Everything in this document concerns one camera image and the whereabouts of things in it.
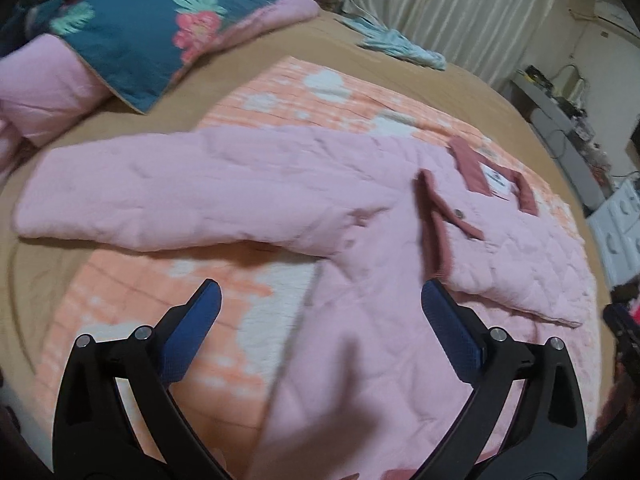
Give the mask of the pink quilted jacket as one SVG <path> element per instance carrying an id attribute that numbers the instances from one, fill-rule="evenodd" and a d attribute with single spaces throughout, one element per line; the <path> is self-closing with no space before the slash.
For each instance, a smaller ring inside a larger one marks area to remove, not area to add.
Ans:
<path id="1" fill-rule="evenodd" d="M 597 416 L 584 245 L 522 174 L 457 136 L 222 126 L 56 148 L 24 187 L 14 229 L 135 252 L 251 240 L 318 259 L 253 479 L 381 479 L 434 450 L 471 390 L 422 313 L 429 278 L 516 339 L 563 338 Z"/>

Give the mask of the white drawer cabinet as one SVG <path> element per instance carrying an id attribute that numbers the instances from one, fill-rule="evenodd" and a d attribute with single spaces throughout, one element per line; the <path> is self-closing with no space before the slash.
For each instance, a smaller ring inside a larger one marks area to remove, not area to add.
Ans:
<path id="1" fill-rule="evenodd" d="M 609 288 L 639 276 L 639 190 L 626 179 L 593 214 L 588 226 L 598 246 Z"/>

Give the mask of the orange white checked blanket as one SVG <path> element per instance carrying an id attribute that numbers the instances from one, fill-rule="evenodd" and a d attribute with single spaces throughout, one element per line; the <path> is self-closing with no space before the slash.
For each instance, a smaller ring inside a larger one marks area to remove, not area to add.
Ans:
<path id="1" fill-rule="evenodd" d="M 515 108 L 484 82 L 453 68 L 426 85 L 423 99 L 284 58 L 212 108 L 204 124 L 274 127 L 318 125 L 371 136 L 401 136 L 443 144 L 463 136 L 477 151 L 518 171 L 541 210 L 567 232 L 577 226 L 558 193 L 560 176 Z M 180 408 L 212 450 L 242 474 L 262 433 L 285 348 L 317 263 L 250 242 L 129 255 L 99 248 L 77 269 L 51 318 L 32 384 L 35 419 L 53 428 L 55 397 L 70 346 L 81 333 L 127 336 L 155 323 L 206 278 L 224 302 L 188 374 L 172 389 Z"/>

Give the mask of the white air conditioner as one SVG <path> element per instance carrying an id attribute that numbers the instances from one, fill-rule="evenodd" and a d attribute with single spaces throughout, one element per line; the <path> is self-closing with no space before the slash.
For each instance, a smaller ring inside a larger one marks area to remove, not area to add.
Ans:
<path id="1" fill-rule="evenodd" d="M 599 20 L 607 21 L 634 36 L 639 36 L 638 26 L 623 6 L 605 0 L 596 0 L 593 12 Z"/>

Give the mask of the cream striped curtain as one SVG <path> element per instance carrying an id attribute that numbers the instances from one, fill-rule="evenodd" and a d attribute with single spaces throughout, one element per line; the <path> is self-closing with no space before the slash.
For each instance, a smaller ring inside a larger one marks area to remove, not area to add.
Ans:
<path id="1" fill-rule="evenodd" d="M 514 72 L 554 0 L 347 0 L 491 87 Z"/>

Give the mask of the light blue garment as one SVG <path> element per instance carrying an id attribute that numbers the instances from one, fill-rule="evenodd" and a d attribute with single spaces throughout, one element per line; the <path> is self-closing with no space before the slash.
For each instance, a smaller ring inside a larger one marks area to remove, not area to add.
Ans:
<path id="1" fill-rule="evenodd" d="M 396 29 L 389 29 L 378 23 L 373 23 L 362 16 L 339 16 L 337 18 L 347 28 L 358 32 L 361 40 L 360 48 L 383 53 L 396 60 L 411 63 L 416 66 L 428 67 L 443 72 L 447 68 L 446 58 L 435 51 L 425 50 L 414 44 Z"/>

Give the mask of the blue floral quilt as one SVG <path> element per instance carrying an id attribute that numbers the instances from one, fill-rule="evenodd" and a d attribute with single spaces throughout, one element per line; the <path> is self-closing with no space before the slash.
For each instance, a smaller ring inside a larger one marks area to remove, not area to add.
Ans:
<path id="1" fill-rule="evenodd" d="M 306 22 L 314 0 L 18 0 L 1 27 L 1 174 L 116 96 L 147 113 L 203 55 Z"/>

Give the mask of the tan bed sheet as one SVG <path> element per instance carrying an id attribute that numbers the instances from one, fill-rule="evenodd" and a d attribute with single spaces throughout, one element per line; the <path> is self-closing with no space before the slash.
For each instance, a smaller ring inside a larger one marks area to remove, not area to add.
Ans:
<path id="1" fill-rule="evenodd" d="M 317 64 L 420 100 L 426 85 L 443 72 L 394 61 L 357 47 L 357 35 L 329 14 L 277 30 L 231 51 L 202 58 L 189 75 L 147 115 L 130 113 L 116 100 L 107 102 L 62 137 L 63 144 L 109 139 L 138 132 L 182 131 L 204 122 L 205 115 L 230 93 L 284 58 Z M 585 244 L 599 300 L 608 296 L 590 229 L 570 188 L 560 176 L 558 193 L 570 206 Z M 20 240 L 12 229 L 12 212 L 36 168 L 29 160 L 9 176 L 1 191 L 1 370 L 3 400 L 20 419 L 35 418 L 32 384 L 51 318 L 77 269 L 99 249 L 75 242 Z"/>

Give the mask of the grey wall desk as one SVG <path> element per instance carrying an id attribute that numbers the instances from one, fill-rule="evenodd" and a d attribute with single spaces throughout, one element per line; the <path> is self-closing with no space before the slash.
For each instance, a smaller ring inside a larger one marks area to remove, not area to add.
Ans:
<path id="1" fill-rule="evenodd" d="M 523 116 L 572 189 L 585 215 L 605 202 L 605 192 L 592 174 L 585 157 L 578 152 L 574 122 L 559 104 L 547 96 L 525 74 L 516 72 L 503 88 L 503 95 Z"/>

